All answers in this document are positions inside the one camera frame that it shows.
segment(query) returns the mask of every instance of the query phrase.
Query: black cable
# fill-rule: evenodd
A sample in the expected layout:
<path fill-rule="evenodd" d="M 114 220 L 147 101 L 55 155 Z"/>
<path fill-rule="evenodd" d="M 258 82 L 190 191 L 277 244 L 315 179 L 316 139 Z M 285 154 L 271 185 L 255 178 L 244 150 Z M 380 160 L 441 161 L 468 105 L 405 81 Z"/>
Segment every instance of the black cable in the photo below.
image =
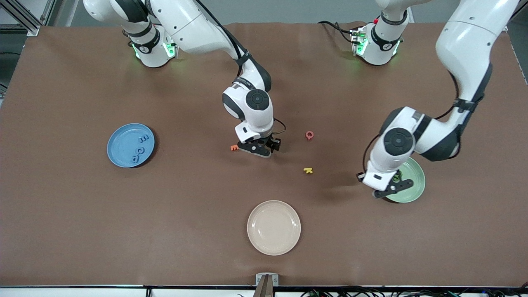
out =
<path fill-rule="evenodd" d="M 350 33 L 350 31 L 343 30 L 343 29 L 341 29 L 340 27 L 338 27 L 337 25 L 332 24 L 332 23 L 329 22 L 329 21 L 320 21 L 320 22 L 318 22 L 317 24 L 328 24 L 328 25 L 332 26 L 334 29 L 336 29 L 336 30 L 340 30 L 340 31 L 343 32 L 343 33 Z"/>
<path fill-rule="evenodd" d="M 1 52 L 0 54 L 17 54 L 17 55 L 20 55 L 19 53 L 15 53 L 15 52 Z"/>
<path fill-rule="evenodd" d="M 337 23 L 337 22 L 335 22 L 335 24 L 332 24 L 332 23 L 329 22 L 329 21 L 320 21 L 320 22 L 318 22 L 317 24 L 329 24 L 330 26 L 332 26 L 332 28 L 338 30 L 339 33 L 341 33 L 341 36 L 342 36 L 346 41 L 348 41 L 348 42 L 350 42 L 350 43 L 353 43 L 353 44 L 359 44 L 359 42 L 357 42 L 357 41 L 352 41 L 352 40 L 348 39 L 348 38 L 345 36 L 345 34 L 344 34 L 344 33 L 348 33 L 348 34 L 350 34 L 350 30 L 356 30 L 356 29 L 359 28 L 359 27 L 355 27 L 355 28 L 352 28 L 352 29 L 350 29 L 349 31 L 347 31 L 347 30 L 343 30 L 343 29 L 341 29 L 341 27 L 339 26 L 339 23 Z"/>
<path fill-rule="evenodd" d="M 380 137 L 379 134 L 376 135 L 376 136 L 375 136 L 375 137 L 369 142 L 369 145 L 367 145 L 366 148 L 365 148 L 365 152 L 363 152 L 363 172 L 365 172 L 365 173 L 366 173 L 366 166 L 365 166 L 366 153 L 367 153 L 367 151 L 369 150 L 369 147 L 372 145 L 372 143 L 373 143 L 376 139 L 378 139 L 378 137 Z"/>
<path fill-rule="evenodd" d="M 205 10 L 209 16 L 218 24 L 218 26 L 224 31 L 224 33 L 227 35 L 229 41 L 231 41 L 231 44 L 233 44 L 233 47 L 235 49 L 235 51 L 237 52 L 237 57 L 238 59 L 240 59 L 242 57 L 242 54 L 240 54 L 240 50 L 238 48 L 238 45 L 237 43 L 234 41 L 233 37 L 231 36 L 231 33 L 226 29 L 224 28 L 224 26 L 222 26 L 222 24 L 220 24 L 220 22 L 216 19 L 216 17 L 211 13 L 211 11 L 205 7 L 205 5 L 203 5 L 203 3 L 200 1 L 200 0 L 196 0 L 196 2 L 203 8 L 203 10 Z M 240 73 L 242 73 L 242 65 L 239 65 L 238 66 L 238 73 L 237 73 L 237 76 L 240 76 Z"/>
<path fill-rule="evenodd" d="M 460 88 L 458 87 L 457 80 L 456 80 L 455 76 L 453 75 L 453 73 L 450 72 L 449 75 L 451 76 L 451 79 L 453 80 L 453 83 L 455 84 L 456 98 L 458 98 L 460 96 Z M 441 119 L 441 118 L 447 116 L 453 110 L 453 108 L 454 108 L 454 106 L 451 105 L 451 107 L 445 113 L 443 113 L 441 116 L 437 116 L 435 119 Z"/>
<path fill-rule="evenodd" d="M 276 120 L 277 122 L 279 122 L 284 127 L 284 129 L 282 129 L 279 132 L 274 132 L 274 133 L 271 133 L 271 134 L 272 135 L 277 135 L 277 134 L 280 134 L 280 133 L 284 133 L 284 131 L 286 131 L 286 125 L 281 120 L 279 120 L 277 118 L 273 118 L 273 120 Z"/>

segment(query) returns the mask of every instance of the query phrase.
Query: metal bracket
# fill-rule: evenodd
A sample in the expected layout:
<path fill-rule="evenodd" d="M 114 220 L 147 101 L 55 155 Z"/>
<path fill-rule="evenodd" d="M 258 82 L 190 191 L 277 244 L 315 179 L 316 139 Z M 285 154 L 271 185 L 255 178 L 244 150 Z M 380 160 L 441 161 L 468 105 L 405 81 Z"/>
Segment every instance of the metal bracket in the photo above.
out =
<path fill-rule="evenodd" d="M 259 273 L 255 276 L 257 288 L 253 297 L 273 297 L 273 287 L 279 284 L 279 275 L 276 273 Z"/>
<path fill-rule="evenodd" d="M 35 31 L 28 31 L 26 36 L 27 37 L 36 37 L 36 36 L 39 35 L 39 31 L 40 31 L 40 26 L 37 26 Z"/>
<path fill-rule="evenodd" d="M 277 273 L 261 272 L 261 273 L 258 273 L 258 274 L 255 275 L 255 286 L 258 286 L 259 283 L 260 283 L 260 280 L 266 275 L 270 275 L 271 276 L 271 280 L 272 280 L 273 286 L 278 286 L 279 285 L 279 275 Z"/>
<path fill-rule="evenodd" d="M 39 34 L 39 26 L 43 23 L 18 0 L 0 0 L 0 7 L 27 30 L 27 36 Z"/>

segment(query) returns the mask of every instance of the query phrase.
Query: green plate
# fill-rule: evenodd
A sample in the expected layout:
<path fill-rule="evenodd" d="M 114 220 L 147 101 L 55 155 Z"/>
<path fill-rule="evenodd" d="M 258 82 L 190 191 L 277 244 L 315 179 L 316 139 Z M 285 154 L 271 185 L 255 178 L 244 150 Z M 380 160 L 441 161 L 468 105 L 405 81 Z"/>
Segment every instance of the green plate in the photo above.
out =
<path fill-rule="evenodd" d="M 388 195 L 387 199 L 398 203 L 413 202 L 422 195 L 426 188 L 426 176 L 423 173 L 422 167 L 412 158 L 409 158 L 407 162 L 401 165 L 400 171 L 402 178 L 404 180 L 411 179 L 414 185 L 409 189 Z"/>

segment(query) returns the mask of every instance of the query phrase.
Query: table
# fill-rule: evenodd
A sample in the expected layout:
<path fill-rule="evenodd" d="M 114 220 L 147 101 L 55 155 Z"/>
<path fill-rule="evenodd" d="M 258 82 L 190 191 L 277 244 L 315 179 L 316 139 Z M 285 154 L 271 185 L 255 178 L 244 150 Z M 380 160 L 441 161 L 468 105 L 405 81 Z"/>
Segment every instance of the table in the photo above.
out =
<path fill-rule="evenodd" d="M 148 69 L 117 27 L 43 27 L 28 39 L 0 110 L 1 284 L 251 284 L 263 271 L 283 285 L 526 281 L 528 90 L 506 33 L 460 156 L 416 156 L 426 190 L 399 205 L 355 174 L 391 110 L 436 116 L 451 105 L 435 55 L 442 25 L 410 24 L 380 67 L 320 24 L 228 28 L 273 78 L 288 129 L 270 159 L 230 151 L 237 121 L 221 92 L 237 66 L 223 52 Z M 157 151 L 117 168 L 106 144 L 132 122 L 154 130 Z M 270 199 L 301 219 L 283 256 L 260 254 L 246 234 Z"/>

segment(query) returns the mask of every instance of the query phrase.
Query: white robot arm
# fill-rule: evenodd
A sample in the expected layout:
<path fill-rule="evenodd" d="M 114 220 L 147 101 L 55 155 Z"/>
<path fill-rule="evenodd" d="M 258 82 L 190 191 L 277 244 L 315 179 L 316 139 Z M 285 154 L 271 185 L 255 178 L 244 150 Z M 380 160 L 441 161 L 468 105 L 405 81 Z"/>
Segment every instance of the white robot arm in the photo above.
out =
<path fill-rule="evenodd" d="M 409 24 L 407 9 L 431 0 L 376 0 L 381 15 L 352 32 L 354 53 L 372 65 L 389 62 L 400 44 L 401 34 Z"/>
<path fill-rule="evenodd" d="M 262 157 L 270 157 L 273 151 L 279 150 L 280 139 L 272 136 L 273 105 L 267 93 L 271 89 L 269 73 L 220 23 L 211 23 L 192 0 L 83 2 L 97 20 L 121 25 L 138 57 L 148 67 L 164 65 L 171 58 L 166 48 L 173 43 L 190 54 L 225 51 L 239 65 L 237 77 L 222 94 L 226 110 L 241 120 L 235 128 L 240 140 L 238 147 Z M 149 15 L 156 17 L 161 26 L 153 26 Z"/>
<path fill-rule="evenodd" d="M 413 152 L 431 161 L 455 157 L 460 137 L 492 73 L 491 48 L 510 19 L 516 0 L 461 0 L 436 43 L 438 58 L 453 76 L 460 93 L 446 122 L 410 107 L 394 110 L 383 123 L 365 173 L 358 179 L 375 189 L 375 197 L 412 186 L 393 176 Z"/>

